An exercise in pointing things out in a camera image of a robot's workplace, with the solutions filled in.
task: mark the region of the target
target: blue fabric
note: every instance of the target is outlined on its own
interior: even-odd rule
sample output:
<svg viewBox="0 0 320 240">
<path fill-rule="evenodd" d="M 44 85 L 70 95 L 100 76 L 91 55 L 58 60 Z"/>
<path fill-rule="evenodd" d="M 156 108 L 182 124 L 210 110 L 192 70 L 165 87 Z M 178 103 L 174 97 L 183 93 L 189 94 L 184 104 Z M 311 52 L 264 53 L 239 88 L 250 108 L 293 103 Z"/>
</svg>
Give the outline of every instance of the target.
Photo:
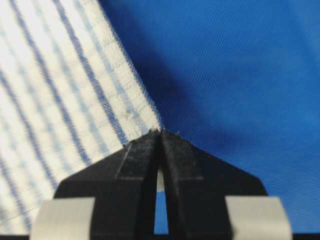
<svg viewBox="0 0 320 240">
<path fill-rule="evenodd" d="M 165 127 L 320 232 L 320 1 L 100 1 Z"/>
</svg>

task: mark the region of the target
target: striped fabric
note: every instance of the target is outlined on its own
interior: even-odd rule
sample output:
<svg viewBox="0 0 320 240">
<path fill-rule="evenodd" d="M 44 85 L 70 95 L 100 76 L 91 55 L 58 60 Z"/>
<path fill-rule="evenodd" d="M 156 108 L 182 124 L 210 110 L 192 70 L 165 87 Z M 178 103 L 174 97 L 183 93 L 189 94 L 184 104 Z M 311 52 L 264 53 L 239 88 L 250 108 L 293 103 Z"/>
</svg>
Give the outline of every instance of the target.
<svg viewBox="0 0 320 240">
<path fill-rule="evenodd" d="M 65 177 L 161 128 L 97 0 L 0 1 L 0 234 Z"/>
</svg>

